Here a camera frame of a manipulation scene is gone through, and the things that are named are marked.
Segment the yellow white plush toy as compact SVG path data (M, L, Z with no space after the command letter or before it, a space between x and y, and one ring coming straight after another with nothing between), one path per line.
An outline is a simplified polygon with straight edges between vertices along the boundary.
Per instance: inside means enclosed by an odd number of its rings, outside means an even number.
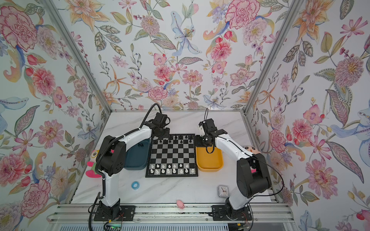
M88 178L98 179L102 176L95 173L95 167L96 167L96 160L97 156L99 154L99 150L94 150L90 155L90 160L87 162L87 170L85 171L85 175Z

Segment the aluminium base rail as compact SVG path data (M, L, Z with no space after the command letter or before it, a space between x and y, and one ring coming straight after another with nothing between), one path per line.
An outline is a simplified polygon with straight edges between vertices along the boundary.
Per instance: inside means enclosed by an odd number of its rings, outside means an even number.
M183 209L176 204L132 204L134 210L126 210L119 214L121 221L127 218L128 224L149 223L216 223L213 219L212 206L222 204L185 204ZM57 223L87 223L92 219L92 224L99 224L94 220L95 212L88 212L89 204L67 204L57 206L54 213L47 216L50 224ZM247 218L252 218L255 223L294 223L291 209L286 204L279 203L251 203L247 205L244 212L240 214L241 220L226 219L223 222L245 223Z

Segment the teal plastic tray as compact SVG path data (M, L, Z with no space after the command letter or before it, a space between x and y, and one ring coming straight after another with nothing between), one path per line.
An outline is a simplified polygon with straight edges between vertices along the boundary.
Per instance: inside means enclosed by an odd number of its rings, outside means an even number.
M124 168L126 170L142 170L147 166L151 150L151 139L146 139L131 147L126 152Z

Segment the pink eraser toy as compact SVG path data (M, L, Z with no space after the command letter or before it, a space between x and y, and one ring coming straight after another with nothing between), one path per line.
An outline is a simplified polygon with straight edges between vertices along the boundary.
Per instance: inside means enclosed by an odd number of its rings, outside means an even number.
M179 209L184 209L185 208L185 204L181 200L177 200L176 205Z

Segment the small white clock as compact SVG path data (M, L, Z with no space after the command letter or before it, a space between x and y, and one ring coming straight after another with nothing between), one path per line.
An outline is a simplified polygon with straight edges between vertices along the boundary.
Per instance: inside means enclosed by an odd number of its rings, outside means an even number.
M219 185L217 187L218 196L221 198L229 197L229 188L226 185Z

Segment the yellow plastic tray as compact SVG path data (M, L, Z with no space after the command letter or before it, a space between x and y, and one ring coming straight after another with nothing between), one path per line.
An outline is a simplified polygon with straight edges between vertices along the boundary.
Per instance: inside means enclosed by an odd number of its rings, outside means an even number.
M207 153L205 147L196 148L197 166L203 172L217 172L224 166L222 151L218 148L212 153Z

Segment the black white chessboard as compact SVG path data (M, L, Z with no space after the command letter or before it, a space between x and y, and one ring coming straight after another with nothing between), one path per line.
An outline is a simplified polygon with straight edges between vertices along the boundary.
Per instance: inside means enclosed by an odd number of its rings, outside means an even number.
M146 178L197 177L195 134L170 134L151 139Z

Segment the pink plush doll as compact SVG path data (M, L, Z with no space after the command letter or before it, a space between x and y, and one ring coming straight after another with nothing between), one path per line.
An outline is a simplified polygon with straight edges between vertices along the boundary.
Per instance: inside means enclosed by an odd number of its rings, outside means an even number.
M253 146L247 145L247 146L243 147L243 154L242 155L243 155L244 158L257 157L258 154L261 154L261 152Z

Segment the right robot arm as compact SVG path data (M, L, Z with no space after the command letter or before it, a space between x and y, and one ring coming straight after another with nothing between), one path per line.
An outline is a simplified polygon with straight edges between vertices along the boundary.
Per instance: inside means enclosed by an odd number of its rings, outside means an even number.
M196 146L216 148L236 160L236 183L238 189L225 201L229 212L240 211L254 197L260 196L272 186L265 157L254 149L237 144L224 129L218 129L213 119L199 124L200 135L195 138Z

